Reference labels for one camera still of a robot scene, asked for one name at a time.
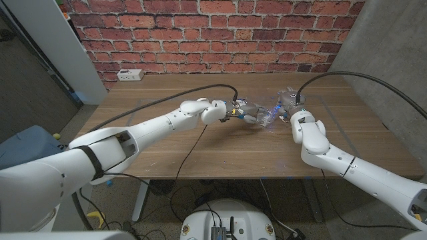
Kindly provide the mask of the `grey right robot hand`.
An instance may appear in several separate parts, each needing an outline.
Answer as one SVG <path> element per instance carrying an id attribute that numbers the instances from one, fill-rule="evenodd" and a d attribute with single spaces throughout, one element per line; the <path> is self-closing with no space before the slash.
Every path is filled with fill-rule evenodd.
<path id="1" fill-rule="evenodd" d="M 291 118 L 294 113 L 304 108 L 305 97 L 300 97 L 300 102 L 296 103 L 297 93 L 298 92 L 291 87 L 288 87 L 287 90 L 278 91 L 278 112 L 284 117 Z"/>

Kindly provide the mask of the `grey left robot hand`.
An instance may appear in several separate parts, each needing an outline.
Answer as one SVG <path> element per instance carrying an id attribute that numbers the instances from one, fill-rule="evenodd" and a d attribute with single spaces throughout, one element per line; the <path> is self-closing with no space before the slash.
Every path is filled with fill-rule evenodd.
<path id="1" fill-rule="evenodd" d="M 226 103 L 226 116 L 224 117 L 224 121 L 229 120 L 231 117 L 237 117 L 249 124 L 261 124 L 263 118 L 268 114 L 268 109 L 261 105 L 245 99 L 237 99 L 234 102 Z"/>

